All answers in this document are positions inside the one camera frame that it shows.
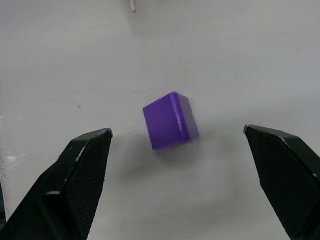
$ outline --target white surface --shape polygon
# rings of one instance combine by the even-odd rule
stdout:
[[[288,239],[242,131],[320,154],[319,24],[315,0],[1,1],[8,213],[69,140],[107,127],[89,240]],[[154,153],[142,107],[170,91],[190,97],[200,138]]]

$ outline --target purple cube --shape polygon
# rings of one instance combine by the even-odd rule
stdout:
[[[183,144],[198,135],[189,100],[176,91],[143,108],[153,150]]]

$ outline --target cube face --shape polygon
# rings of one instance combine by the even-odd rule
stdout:
[[[198,135],[189,101],[177,92],[144,107],[143,114],[154,150],[189,142]]]

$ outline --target purple block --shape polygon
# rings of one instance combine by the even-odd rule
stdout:
[[[189,100],[176,91],[143,108],[152,149],[186,143],[198,135]]]

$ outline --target white table surface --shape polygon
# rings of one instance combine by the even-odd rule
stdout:
[[[286,240],[243,127],[320,154],[319,79],[320,1],[3,0],[7,214],[71,139],[112,128],[89,240]],[[200,138],[154,153],[142,108],[170,91]]]

